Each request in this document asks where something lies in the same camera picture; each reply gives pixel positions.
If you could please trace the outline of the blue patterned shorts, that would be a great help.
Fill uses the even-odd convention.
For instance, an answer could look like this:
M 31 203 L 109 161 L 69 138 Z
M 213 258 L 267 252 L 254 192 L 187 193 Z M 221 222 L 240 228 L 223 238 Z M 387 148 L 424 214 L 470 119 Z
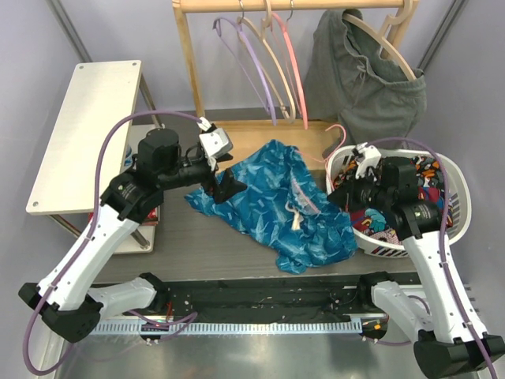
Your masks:
M 327 199 L 296 147 L 271 140 L 231 170 L 245 191 L 222 204 L 202 189 L 185 199 L 194 210 L 273 249 L 280 271 L 302 274 L 355 254 L 349 214 Z

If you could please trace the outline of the pink wire hanger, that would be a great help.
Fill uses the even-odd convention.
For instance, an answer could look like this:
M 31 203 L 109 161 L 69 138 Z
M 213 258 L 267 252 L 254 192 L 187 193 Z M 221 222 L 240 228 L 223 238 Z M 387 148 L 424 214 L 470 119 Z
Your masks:
M 331 156 L 346 142 L 346 131 L 338 123 L 310 122 L 296 137 L 297 158 L 290 178 L 295 204 L 307 215 L 319 215 L 328 206 Z

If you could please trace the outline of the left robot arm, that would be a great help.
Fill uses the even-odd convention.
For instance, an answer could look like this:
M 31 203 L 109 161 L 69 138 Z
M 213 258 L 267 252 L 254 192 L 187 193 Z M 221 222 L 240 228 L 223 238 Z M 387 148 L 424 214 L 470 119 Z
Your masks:
M 20 298 L 69 343 L 84 339 L 101 320 L 130 310 L 161 314 L 169 291 L 150 272 L 109 287 L 92 284 L 115 250 L 163 203 L 165 191 L 199 184 L 217 204 L 244 191 L 246 184 L 230 169 L 215 176 L 218 164 L 233 158 L 232 148 L 226 131 L 216 126 L 200 134 L 193 157 L 182 155 L 172 129 L 148 132 L 138 143 L 134 164 L 110 181 L 70 251 L 43 280 L 25 283 Z

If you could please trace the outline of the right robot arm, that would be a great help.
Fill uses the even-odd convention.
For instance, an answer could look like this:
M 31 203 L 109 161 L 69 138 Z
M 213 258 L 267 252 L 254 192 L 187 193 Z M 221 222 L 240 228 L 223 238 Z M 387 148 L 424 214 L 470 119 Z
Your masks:
M 372 208 L 383 213 L 413 262 L 428 308 L 414 303 L 387 272 L 361 276 L 356 293 L 361 309 L 384 311 L 413 343 L 427 378 L 446 378 L 487 368 L 504 355 L 502 336 L 488 332 L 476 314 L 448 254 L 447 217 L 418 197 L 417 168 L 406 157 L 356 155 L 354 167 L 329 194 L 346 211 Z

